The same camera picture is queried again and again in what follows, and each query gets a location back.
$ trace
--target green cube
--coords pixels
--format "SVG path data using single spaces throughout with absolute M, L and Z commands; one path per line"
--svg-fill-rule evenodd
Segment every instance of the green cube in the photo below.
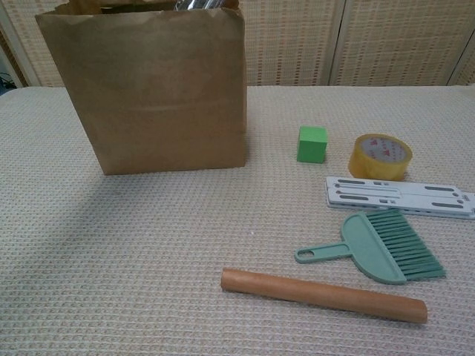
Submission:
M 315 126 L 300 127 L 297 152 L 297 160 L 299 162 L 323 163 L 326 149 L 326 128 Z

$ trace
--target wooden rod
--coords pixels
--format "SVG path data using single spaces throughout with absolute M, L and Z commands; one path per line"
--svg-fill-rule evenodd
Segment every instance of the wooden rod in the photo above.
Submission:
M 422 300 L 231 268 L 223 269 L 221 288 L 411 323 L 428 320 Z

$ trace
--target brown paper bag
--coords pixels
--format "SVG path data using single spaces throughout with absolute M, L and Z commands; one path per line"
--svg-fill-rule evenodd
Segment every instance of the brown paper bag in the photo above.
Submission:
M 243 166 L 240 11 L 108 2 L 71 0 L 36 17 L 104 173 Z

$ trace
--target packing tape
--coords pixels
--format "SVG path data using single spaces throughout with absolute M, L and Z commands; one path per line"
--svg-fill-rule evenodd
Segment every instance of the packing tape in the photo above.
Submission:
M 369 133 L 356 139 L 348 169 L 355 178 L 403 180 L 412 158 L 413 152 L 400 139 Z

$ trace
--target table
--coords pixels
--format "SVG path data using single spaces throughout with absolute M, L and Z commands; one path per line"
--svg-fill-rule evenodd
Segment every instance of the table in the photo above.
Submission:
M 357 136 L 414 152 L 407 180 L 475 191 L 475 87 L 263 87 L 248 92 L 246 167 L 105 177 L 64 88 L 0 97 L 3 355 L 474 355 L 475 221 L 408 216 L 447 277 L 387 286 L 351 259 L 301 265 L 351 211 Z M 324 164 L 297 162 L 323 125 Z M 426 325 L 224 292 L 223 267 L 404 295 Z

